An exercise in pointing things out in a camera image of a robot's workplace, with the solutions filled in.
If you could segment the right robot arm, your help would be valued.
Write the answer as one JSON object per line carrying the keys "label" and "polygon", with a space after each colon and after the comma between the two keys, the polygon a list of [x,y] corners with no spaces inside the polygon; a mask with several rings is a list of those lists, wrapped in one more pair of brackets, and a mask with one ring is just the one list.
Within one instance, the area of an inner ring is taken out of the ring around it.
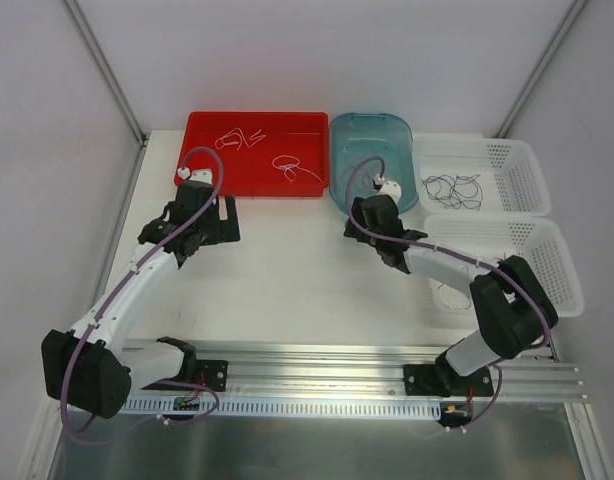
{"label": "right robot arm", "polygon": [[479,261],[407,229],[394,200],[386,195],[356,197],[348,209],[344,235],[374,248],[384,264],[404,274],[426,276],[467,296],[477,328],[433,362],[403,368],[411,396],[451,397],[474,388],[493,389],[482,380],[489,366],[547,343],[558,314],[526,260],[512,255],[497,264]]}

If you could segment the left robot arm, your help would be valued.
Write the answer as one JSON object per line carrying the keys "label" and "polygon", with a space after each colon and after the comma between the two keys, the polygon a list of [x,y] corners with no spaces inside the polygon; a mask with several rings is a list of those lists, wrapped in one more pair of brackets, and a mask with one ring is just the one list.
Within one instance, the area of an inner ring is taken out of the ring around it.
{"label": "left robot arm", "polygon": [[186,389],[199,378],[196,349],[172,337],[126,353],[129,334],[148,297],[206,246],[239,241],[236,200],[209,183],[185,180],[160,216],[141,230],[113,286],[70,329],[51,330],[41,343],[47,394],[63,412],[75,407],[110,419],[136,390]]}

